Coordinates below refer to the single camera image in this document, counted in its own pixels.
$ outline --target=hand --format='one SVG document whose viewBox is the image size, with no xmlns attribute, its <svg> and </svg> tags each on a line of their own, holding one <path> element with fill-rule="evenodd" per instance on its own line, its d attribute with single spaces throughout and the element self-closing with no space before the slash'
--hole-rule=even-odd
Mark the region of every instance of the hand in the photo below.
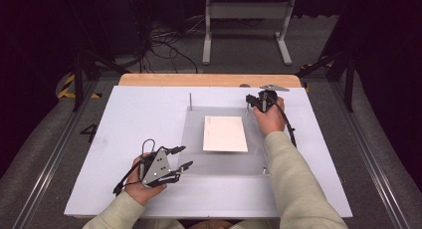
<svg viewBox="0 0 422 229">
<path fill-rule="evenodd" d="M 139 162 L 139 157 L 133 161 L 133 165 L 135 165 L 137 162 Z M 139 167 L 129 175 L 126 183 L 133 184 L 127 185 L 124 188 L 124 191 L 142 206 L 144 206 L 149 201 L 149 199 L 158 195 L 167 187 L 166 184 L 162 184 L 153 188 L 144 187 L 142 183 L 139 182 Z"/>
<path fill-rule="evenodd" d="M 283 111 L 285 110 L 285 100 L 283 100 L 283 98 L 277 98 L 277 104 Z M 265 113 L 261 113 L 260 110 L 254 107 L 253 112 L 258 121 L 258 125 L 265 136 L 273 131 L 285 130 L 286 123 L 277 106 L 270 107 L 270 109 Z"/>
</svg>

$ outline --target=white board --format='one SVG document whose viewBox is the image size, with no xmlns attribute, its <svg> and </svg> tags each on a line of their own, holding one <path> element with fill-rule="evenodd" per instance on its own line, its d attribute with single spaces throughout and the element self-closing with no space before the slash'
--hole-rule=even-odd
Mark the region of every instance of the white board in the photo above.
<svg viewBox="0 0 422 229">
<path fill-rule="evenodd" d="M 65 214 L 95 216 L 114 199 L 112 190 L 153 138 L 156 149 L 181 144 L 186 111 L 193 107 L 245 108 L 255 88 L 114 87 Z M 304 156 L 328 200 L 342 217 L 351 217 L 316 117 L 302 88 L 278 92 Z M 177 154 L 169 156 L 175 168 Z M 182 175 L 148 202 L 143 217 L 271 218 L 278 212 L 268 177 Z"/>
</svg>

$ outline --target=wooden edge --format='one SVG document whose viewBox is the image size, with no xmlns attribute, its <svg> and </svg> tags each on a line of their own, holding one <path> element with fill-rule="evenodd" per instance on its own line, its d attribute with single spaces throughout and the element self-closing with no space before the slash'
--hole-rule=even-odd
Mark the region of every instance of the wooden edge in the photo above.
<svg viewBox="0 0 422 229">
<path fill-rule="evenodd" d="M 119 86 L 144 87 L 240 87 L 257 88 L 277 85 L 284 88 L 300 88 L 301 81 L 295 75 L 231 75 L 231 74 L 124 74 Z"/>
</svg>

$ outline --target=metal stand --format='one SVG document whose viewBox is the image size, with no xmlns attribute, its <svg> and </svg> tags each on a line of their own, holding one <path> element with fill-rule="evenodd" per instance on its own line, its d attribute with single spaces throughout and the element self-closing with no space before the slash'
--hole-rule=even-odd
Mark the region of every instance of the metal stand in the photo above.
<svg viewBox="0 0 422 229">
<path fill-rule="evenodd" d="M 295 0 L 281 3 L 221 3 L 206 0 L 205 5 L 205 41 L 202 64 L 211 63 L 211 19 L 282 19 L 281 32 L 276 32 L 277 43 L 287 66 L 292 64 L 285 36 L 292 16 Z"/>
<path fill-rule="evenodd" d="M 337 82 L 341 75 L 346 71 L 345 76 L 345 87 L 344 87 L 344 102 L 347 106 L 347 109 L 350 112 L 353 112 L 351 106 L 351 96 L 353 92 L 353 77 L 354 77 L 354 53 L 352 51 L 338 52 L 331 56 L 325 57 L 318 62 L 314 63 L 310 67 L 302 70 L 296 74 L 297 77 L 302 78 L 317 69 L 325 66 L 326 64 L 332 63 L 332 67 L 326 74 L 326 78 L 329 82 Z"/>
<path fill-rule="evenodd" d="M 81 50 L 77 52 L 74 60 L 76 91 L 74 112 L 78 110 L 84 100 L 83 70 L 87 74 L 89 81 L 97 81 L 100 78 L 101 73 L 94 61 L 98 61 L 108 68 L 121 73 L 122 75 L 130 73 L 125 68 L 118 66 L 115 63 L 108 61 L 93 52 L 87 50 Z"/>
</svg>

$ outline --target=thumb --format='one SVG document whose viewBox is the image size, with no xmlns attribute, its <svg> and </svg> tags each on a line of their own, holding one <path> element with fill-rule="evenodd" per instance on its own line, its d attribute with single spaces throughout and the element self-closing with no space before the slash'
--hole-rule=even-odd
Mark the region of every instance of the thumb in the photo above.
<svg viewBox="0 0 422 229">
<path fill-rule="evenodd" d="M 152 188 L 148 188 L 148 193 L 151 196 L 156 196 L 158 195 L 160 192 L 162 192 L 165 188 L 167 187 L 167 184 L 162 184 L 156 187 L 152 187 Z"/>
<path fill-rule="evenodd" d="M 259 116 L 263 115 L 263 113 L 260 112 L 260 110 L 258 110 L 258 108 L 256 108 L 256 107 L 252 108 L 252 112 L 254 113 L 255 117 L 259 117 Z"/>
</svg>

